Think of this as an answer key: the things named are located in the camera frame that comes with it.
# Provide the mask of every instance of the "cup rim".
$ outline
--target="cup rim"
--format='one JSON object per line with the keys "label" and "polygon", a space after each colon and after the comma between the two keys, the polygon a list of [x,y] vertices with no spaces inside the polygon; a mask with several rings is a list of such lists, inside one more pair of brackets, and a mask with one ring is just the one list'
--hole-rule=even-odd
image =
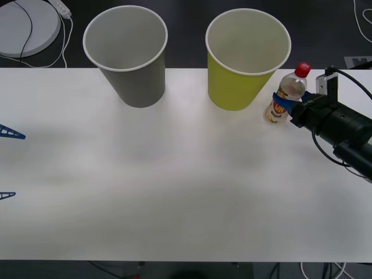
{"label": "cup rim", "polygon": [[[246,73],[246,72],[243,72],[243,71],[237,71],[237,70],[234,70],[228,66],[226,66],[225,64],[223,64],[221,61],[219,61],[215,55],[213,54],[212,50],[210,49],[209,47],[209,42],[208,42],[208,35],[209,35],[209,31],[212,27],[212,25],[217,21],[219,20],[219,18],[221,18],[222,16],[228,14],[228,13],[234,13],[234,12],[237,12],[239,10],[245,10],[245,11],[251,11],[251,12],[257,12],[257,13],[262,13],[272,19],[274,19],[285,31],[285,34],[287,35],[287,39],[288,39],[288,52],[287,52],[287,55],[285,56],[285,58],[283,59],[283,61],[276,67],[270,69],[270,70],[267,70],[267,71],[263,71],[261,73]],[[233,9],[233,10],[228,10],[220,15],[218,15],[215,19],[212,20],[212,22],[209,24],[208,26],[208,29],[207,29],[207,32],[205,34],[205,44],[206,44],[206,47],[207,47],[207,50],[208,50],[208,53],[209,55],[214,59],[214,61],[216,61],[221,67],[225,68],[226,70],[228,71],[231,71],[233,73],[236,73],[236,74],[241,74],[243,76],[262,76],[264,74],[269,74],[277,69],[279,69],[281,66],[283,66],[283,64],[288,60],[289,58],[289,54],[291,54],[291,49],[292,49],[292,41],[291,41],[291,37],[289,36],[289,33],[288,33],[288,30],[285,28],[285,26],[274,16],[268,14],[268,13],[265,13],[265,12],[262,12],[261,10],[256,10],[256,9],[248,9],[248,8],[241,8],[241,9]]]}
{"label": "cup rim", "polygon": [[[133,68],[128,68],[128,69],[115,69],[115,68],[110,68],[110,67],[106,67],[98,62],[96,62],[92,56],[90,56],[90,54],[88,53],[87,51],[87,46],[85,44],[85,41],[86,41],[86,37],[87,37],[87,33],[88,33],[88,30],[89,28],[91,27],[92,23],[95,22],[98,18],[100,18],[101,16],[103,16],[105,13],[108,13],[112,10],[115,10],[115,9],[126,9],[126,8],[137,8],[137,9],[142,9],[142,10],[145,10],[147,12],[150,12],[152,13],[153,15],[155,15],[159,20],[160,22],[163,24],[163,27],[164,27],[164,31],[165,31],[165,39],[164,39],[164,44],[162,46],[162,48],[160,49],[159,53],[157,55],[155,55],[151,60],[147,61],[146,63],[142,64],[142,65],[139,65],[137,67],[133,67]],[[88,57],[88,59],[94,64],[96,65],[97,67],[101,68],[101,69],[104,69],[104,70],[107,70],[107,71],[116,71],[116,72],[125,72],[125,71],[135,71],[135,70],[139,70],[143,67],[146,67],[147,65],[151,64],[152,62],[154,62],[157,58],[159,58],[159,56],[163,53],[166,45],[167,45],[167,42],[168,42],[168,29],[167,29],[167,26],[164,22],[164,20],[157,14],[155,13],[154,11],[148,9],[148,8],[145,8],[145,7],[142,7],[142,6],[136,6],[136,5],[122,5],[122,6],[117,6],[117,7],[114,7],[114,8],[110,8],[108,10],[105,10],[104,12],[98,14],[97,16],[95,16],[95,18],[93,18],[91,20],[91,22],[89,22],[87,28],[85,28],[85,32],[84,32],[84,35],[83,35],[83,48],[84,48],[84,52],[85,52],[85,55]]]}

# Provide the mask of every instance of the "white round base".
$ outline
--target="white round base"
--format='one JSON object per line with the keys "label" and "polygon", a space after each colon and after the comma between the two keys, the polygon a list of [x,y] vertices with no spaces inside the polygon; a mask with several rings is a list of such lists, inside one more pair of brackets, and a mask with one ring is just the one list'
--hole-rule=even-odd
{"label": "white round base", "polygon": [[[42,0],[17,0],[33,21],[33,33],[22,57],[38,53],[57,37],[60,18],[57,11]],[[14,2],[0,8],[0,55],[19,58],[30,35],[31,23],[27,14]]]}

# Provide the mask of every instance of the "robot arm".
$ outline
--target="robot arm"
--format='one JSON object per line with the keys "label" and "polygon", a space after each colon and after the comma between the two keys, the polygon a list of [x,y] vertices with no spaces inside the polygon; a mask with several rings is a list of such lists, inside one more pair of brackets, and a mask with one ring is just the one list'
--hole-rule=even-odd
{"label": "robot arm", "polygon": [[[341,72],[327,68],[325,75],[317,77],[317,93],[306,92],[301,102],[284,100],[276,94],[273,98],[286,108],[294,125],[312,132],[314,143],[326,157],[341,166],[353,167],[361,176],[372,180],[372,120],[337,101],[338,75],[335,70]],[[332,145],[333,154],[341,162],[320,148],[315,135]]]}

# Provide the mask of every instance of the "gray paper cup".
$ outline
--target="gray paper cup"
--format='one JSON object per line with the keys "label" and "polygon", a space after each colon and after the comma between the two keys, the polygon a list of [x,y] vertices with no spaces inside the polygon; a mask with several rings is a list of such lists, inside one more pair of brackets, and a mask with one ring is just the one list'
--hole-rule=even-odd
{"label": "gray paper cup", "polygon": [[119,6],[90,22],[83,47],[121,99],[144,108],[164,94],[167,40],[167,27],[155,12],[140,6]]}

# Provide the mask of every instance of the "bottle label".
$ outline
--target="bottle label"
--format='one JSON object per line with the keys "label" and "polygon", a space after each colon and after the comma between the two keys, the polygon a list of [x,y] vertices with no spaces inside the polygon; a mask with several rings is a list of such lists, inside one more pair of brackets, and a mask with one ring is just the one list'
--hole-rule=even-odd
{"label": "bottle label", "polygon": [[[281,89],[281,87],[279,86],[278,90],[277,90],[277,95],[283,99],[287,99],[287,96],[288,94],[286,94],[283,89]],[[274,100],[271,101],[270,103],[270,109],[269,109],[269,113],[271,114],[271,122],[273,123],[277,123],[278,121],[280,120],[284,120],[288,117],[288,112],[287,110],[278,105],[277,103],[274,102]]]}

